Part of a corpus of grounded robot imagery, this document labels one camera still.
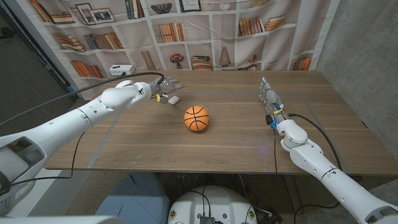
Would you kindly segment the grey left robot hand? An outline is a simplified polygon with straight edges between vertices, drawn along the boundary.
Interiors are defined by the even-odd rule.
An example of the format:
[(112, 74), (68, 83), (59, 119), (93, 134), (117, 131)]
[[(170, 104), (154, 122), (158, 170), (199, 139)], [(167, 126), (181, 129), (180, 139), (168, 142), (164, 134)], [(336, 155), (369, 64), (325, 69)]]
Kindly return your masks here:
[(152, 97), (163, 104), (170, 103), (175, 105), (180, 101), (177, 96), (169, 96), (171, 93), (183, 88), (183, 84), (178, 84), (178, 80), (172, 77), (156, 78), (151, 84)]

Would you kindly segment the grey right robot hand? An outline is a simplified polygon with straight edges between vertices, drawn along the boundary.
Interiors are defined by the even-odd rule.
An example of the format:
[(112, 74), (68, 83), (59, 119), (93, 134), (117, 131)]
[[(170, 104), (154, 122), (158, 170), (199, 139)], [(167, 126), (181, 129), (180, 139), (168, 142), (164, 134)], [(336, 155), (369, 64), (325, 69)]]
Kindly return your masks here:
[(260, 86), (261, 93), (259, 98), (263, 102), (267, 111), (267, 124), (275, 121), (276, 124), (287, 119), (284, 113), (284, 106), (280, 96), (271, 88), (271, 84), (267, 81), (266, 77), (262, 77)]

